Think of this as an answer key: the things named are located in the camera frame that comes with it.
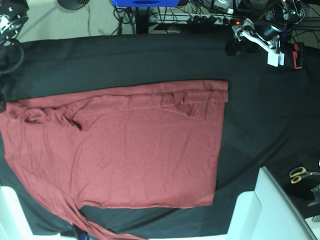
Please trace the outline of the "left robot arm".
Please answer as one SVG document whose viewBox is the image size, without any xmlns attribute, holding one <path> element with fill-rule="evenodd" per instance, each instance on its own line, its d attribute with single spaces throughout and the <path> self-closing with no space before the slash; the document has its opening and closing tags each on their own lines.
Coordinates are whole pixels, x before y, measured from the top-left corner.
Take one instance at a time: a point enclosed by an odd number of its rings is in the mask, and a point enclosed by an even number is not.
<svg viewBox="0 0 320 240">
<path fill-rule="evenodd" d="M 255 52 L 263 49 L 267 52 L 267 64 L 273 67 L 285 64 L 285 54 L 281 50 L 281 41 L 292 27 L 305 17 L 300 0 L 282 0 L 257 20 L 245 18 L 236 21 L 232 27 L 232 38 L 225 46 L 228 56 L 241 51 Z"/>
</svg>

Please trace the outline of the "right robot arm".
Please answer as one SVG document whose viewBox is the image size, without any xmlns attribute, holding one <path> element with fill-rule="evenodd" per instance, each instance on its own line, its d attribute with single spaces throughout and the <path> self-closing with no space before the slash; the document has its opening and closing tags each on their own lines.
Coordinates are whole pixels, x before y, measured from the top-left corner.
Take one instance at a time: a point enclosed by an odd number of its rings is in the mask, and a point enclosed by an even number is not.
<svg viewBox="0 0 320 240">
<path fill-rule="evenodd" d="M 22 27 L 27 22 L 29 6 L 26 0 L 1 0 L 0 1 L 0 49 L 5 48 L 6 43 L 13 44 L 20 52 L 18 62 L 7 68 L 0 69 L 1 75 L 7 75 L 18 69 L 25 58 L 25 51 L 21 42 L 17 39 Z"/>
</svg>

